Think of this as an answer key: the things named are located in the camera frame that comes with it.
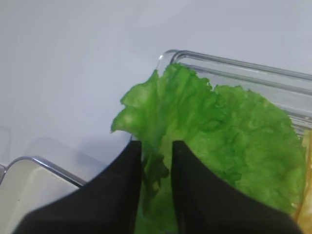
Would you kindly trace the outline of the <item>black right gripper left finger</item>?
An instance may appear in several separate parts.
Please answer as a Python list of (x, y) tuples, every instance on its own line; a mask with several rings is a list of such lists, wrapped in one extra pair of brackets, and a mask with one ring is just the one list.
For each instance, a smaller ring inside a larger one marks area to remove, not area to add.
[(130, 141), (99, 175), (26, 215), (16, 234), (132, 234), (141, 187), (141, 142)]

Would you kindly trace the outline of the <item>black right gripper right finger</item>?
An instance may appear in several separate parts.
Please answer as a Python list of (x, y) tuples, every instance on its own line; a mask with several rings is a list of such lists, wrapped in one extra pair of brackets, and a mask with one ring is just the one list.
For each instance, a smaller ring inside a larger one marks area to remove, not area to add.
[(285, 213), (213, 174), (183, 141), (172, 146), (171, 187), (180, 234), (300, 234)]

